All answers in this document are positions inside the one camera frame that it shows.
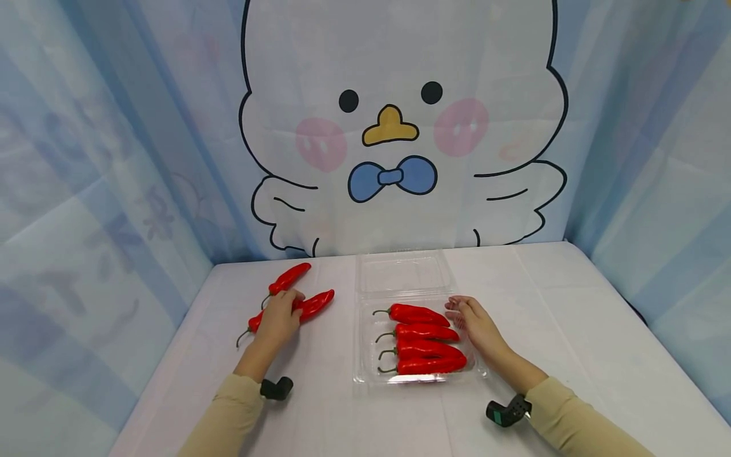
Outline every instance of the beige sleeve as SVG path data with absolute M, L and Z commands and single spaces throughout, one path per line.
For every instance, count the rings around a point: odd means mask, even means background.
M 636 439 L 579 399 L 556 378 L 532 388 L 531 425 L 569 457 L 646 457 L 652 453 Z
M 261 384 L 229 374 L 180 449 L 180 457 L 238 456 L 264 407 Z

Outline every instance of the yellow beak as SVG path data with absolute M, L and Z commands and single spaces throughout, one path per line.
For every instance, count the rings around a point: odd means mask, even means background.
M 378 124 L 363 131 L 363 145 L 375 146 L 390 141 L 414 141 L 419 137 L 419 128 L 404 122 L 401 110 L 395 105 L 386 105 L 378 113 Z

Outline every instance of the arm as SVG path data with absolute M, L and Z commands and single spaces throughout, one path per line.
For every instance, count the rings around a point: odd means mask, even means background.
M 467 329 L 470 341 L 488 367 L 531 402 L 531 425 L 565 456 L 652 456 L 557 379 L 513 352 L 474 298 L 456 295 L 450 297 L 446 307 L 447 316 Z
M 298 296 L 303 298 L 290 290 L 269 300 L 256 337 L 193 428 L 178 453 L 180 457 L 238 456 L 264 407 L 260 383 L 279 350 L 300 327 L 302 310 L 292 312 L 292 302 Z

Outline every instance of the cartoon eye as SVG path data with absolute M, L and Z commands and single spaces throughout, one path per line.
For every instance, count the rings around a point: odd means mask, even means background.
M 436 81 L 429 81 L 421 88 L 421 99 L 427 105 L 433 105 L 442 99 L 442 85 Z
M 347 89 L 340 94 L 340 109 L 346 113 L 352 113 L 358 107 L 358 94 L 352 89 Z

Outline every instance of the pink cheek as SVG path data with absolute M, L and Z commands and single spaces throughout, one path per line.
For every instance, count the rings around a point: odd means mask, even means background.
M 462 157 L 474 151 L 488 132 L 488 110 L 476 99 L 462 99 L 447 107 L 434 124 L 434 142 L 443 153 Z
M 345 161 L 348 143 L 338 124 L 323 118 L 307 118 L 297 125 L 295 144 L 305 162 L 330 173 Z

